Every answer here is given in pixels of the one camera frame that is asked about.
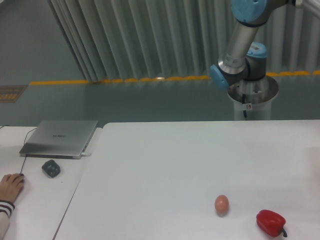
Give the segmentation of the person's hand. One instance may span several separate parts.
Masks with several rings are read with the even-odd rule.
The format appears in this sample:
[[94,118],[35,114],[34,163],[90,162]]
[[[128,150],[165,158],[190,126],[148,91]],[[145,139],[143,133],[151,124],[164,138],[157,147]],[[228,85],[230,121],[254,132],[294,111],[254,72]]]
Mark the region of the person's hand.
[[20,173],[4,175],[0,181],[0,200],[15,203],[19,194],[24,188],[24,183],[17,183]]

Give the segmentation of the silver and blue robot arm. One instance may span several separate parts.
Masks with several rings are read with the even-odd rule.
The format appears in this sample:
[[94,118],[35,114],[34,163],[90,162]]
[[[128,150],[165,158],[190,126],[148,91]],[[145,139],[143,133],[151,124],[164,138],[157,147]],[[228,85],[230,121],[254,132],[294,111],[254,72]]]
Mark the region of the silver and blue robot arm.
[[247,64],[247,53],[258,32],[272,12],[284,5],[291,4],[320,17],[318,0],[232,0],[231,11],[237,22],[227,49],[216,65],[210,67],[210,76],[221,89],[247,79],[251,68]]

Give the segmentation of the striped sleeve forearm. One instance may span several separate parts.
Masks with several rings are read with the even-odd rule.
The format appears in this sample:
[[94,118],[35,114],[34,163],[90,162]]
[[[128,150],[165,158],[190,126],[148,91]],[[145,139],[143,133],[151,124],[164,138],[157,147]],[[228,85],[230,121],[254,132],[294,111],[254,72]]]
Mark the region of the striped sleeve forearm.
[[9,201],[0,201],[0,240],[3,240],[10,226],[10,217],[15,210],[15,205]]

